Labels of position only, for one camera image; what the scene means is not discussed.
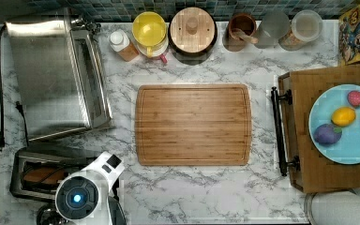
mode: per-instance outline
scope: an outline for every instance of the stainless steel toaster oven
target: stainless steel toaster oven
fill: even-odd
[[[6,25],[30,141],[110,124],[98,23],[66,7]]]

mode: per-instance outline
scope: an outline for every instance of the kitchen counter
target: kitchen counter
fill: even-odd
[[[114,127],[58,140],[69,147],[110,151],[125,161],[119,198],[128,224],[169,223],[308,223],[305,194],[291,187],[278,168],[270,90],[278,76],[291,70],[333,67],[337,60],[337,21],[325,21],[322,35],[296,52],[278,45],[253,45],[228,52],[222,45],[226,22],[218,22],[218,38],[210,57],[197,66],[167,54],[168,64],[140,55],[124,62],[108,43],[121,28],[131,37],[131,23],[104,23],[97,36],[112,104]],[[17,199],[8,191],[15,152],[25,146],[20,100],[8,37],[3,40],[3,75],[7,147],[0,154],[0,224],[35,224],[43,202]],[[252,143],[246,166],[144,167],[137,159],[134,117],[143,84],[243,83],[251,101]]]

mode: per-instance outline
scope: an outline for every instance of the backsplash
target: backsplash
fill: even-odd
[[[23,0],[37,11],[60,7],[78,9],[96,22],[132,22],[145,11],[155,11],[169,22],[183,8],[206,10],[215,21],[228,21],[234,13],[246,12],[257,20],[272,10],[290,17],[303,9],[318,12],[323,19],[335,19],[354,8],[360,0]]]

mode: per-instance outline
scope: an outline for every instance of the bamboo cutting board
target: bamboo cutting board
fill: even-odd
[[[135,130],[142,165],[246,165],[251,142],[247,87],[142,86]]]

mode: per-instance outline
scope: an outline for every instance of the bottle cap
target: bottle cap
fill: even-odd
[[[110,36],[111,44],[118,45],[124,40],[122,33],[119,31],[115,31]]]

